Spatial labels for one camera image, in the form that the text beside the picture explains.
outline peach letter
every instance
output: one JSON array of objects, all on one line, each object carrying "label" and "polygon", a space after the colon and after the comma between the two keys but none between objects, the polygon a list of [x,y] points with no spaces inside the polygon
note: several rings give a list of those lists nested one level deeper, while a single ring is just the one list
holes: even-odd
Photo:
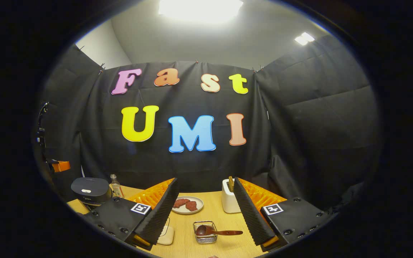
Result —
[{"label": "peach letter", "polygon": [[216,75],[205,73],[200,78],[202,79],[202,83],[200,84],[202,90],[218,92],[221,89],[221,86],[218,83],[219,78]]},{"label": "peach letter", "polygon": [[234,88],[236,93],[240,93],[240,94],[248,93],[248,89],[243,88],[243,83],[246,82],[246,78],[242,78],[239,73],[236,75],[229,76],[229,80],[232,80],[232,88]]},{"label": "peach letter", "polygon": [[232,113],[228,114],[226,117],[231,122],[232,138],[229,141],[229,144],[232,146],[244,145],[246,139],[243,137],[243,129],[241,125],[244,116],[239,113]]},{"label": "peach letter", "polygon": [[127,84],[128,87],[132,86],[133,82],[135,81],[135,75],[141,75],[141,73],[141,69],[133,69],[119,72],[118,83],[116,83],[116,87],[113,89],[113,91],[111,91],[111,94],[117,95],[124,94],[125,92],[127,92],[125,85]]},{"label": "peach letter", "polygon": [[175,85],[179,82],[177,70],[175,68],[163,69],[157,73],[157,78],[154,80],[155,86]]},{"label": "peach letter", "polygon": [[122,135],[131,142],[144,142],[152,137],[154,133],[154,123],[158,106],[145,106],[143,111],[146,113],[146,125],[142,132],[136,132],[134,128],[135,114],[138,112],[136,106],[129,106],[122,109]]}]

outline white coaster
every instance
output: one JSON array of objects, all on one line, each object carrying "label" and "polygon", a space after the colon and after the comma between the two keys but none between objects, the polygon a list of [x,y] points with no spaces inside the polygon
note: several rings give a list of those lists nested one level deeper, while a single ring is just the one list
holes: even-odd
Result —
[{"label": "white coaster", "polygon": [[159,245],[171,245],[173,243],[173,237],[175,235],[175,230],[165,225],[162,230],[162,234],[160,234],[159,239],[157,240],[157,244]]}]

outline wooden ladle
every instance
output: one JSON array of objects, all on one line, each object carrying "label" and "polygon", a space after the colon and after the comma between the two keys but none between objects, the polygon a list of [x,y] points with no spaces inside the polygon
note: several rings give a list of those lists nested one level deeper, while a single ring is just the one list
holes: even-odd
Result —
[{"label": "wooden ladle", "polygon": [[198,236],[211,235],[211,234],[216,234],[216,235],[241,235],[241,234],[243,234],[243,231],[239,231],[239,230],[214,231],[213,228],[210,227],[210,226],[200,225],[197,228],[197,230],[195,231],[195,234],[198,235]]}]

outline orange letter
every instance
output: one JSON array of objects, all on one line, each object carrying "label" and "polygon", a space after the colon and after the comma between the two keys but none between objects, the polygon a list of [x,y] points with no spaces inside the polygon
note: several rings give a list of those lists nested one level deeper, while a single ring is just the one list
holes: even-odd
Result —
[{"label": "orange letter", "polygon": [[202,83],[200,84],[200,86],[202,86],[202,90],[218,92],[221,89],[221,86],[219,86],[218,83],[219,78],[216,75],[205,73],[200,78],[202,79]]},{"label": "orange letter", "polygon": [[163,69],[157,73],[157,76],[154,81],[155,86],[175,85],[179,82],[175,68]]},{"label": "orange letter", "polygon": [[241,125],[244,116],[239,113],[232,113],[228,114],[226,117],[231,122],[232,138],[229,141],[229,144],[232,146],[244,145],[246,139],[243,137],[243,129]]}]

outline white plate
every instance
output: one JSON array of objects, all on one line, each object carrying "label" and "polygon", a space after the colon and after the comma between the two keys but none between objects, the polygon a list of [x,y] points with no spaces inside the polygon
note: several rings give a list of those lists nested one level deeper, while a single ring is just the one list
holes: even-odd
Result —
[{"label": "white plate", "polygon": [[195,201],[197,202],[197,209],[195,211],[190,211],[186,208],[186,205],[184,204],[183,206],[179,207],[179,208],[172,208],[172,211],[177,212],[179,214],[193,214],[196,212],[199,212],[202,208],[203,208],[203,201],[197,197],[193,197],[193,196],[178,196],[178,199],[188,199],[189,201]]}]

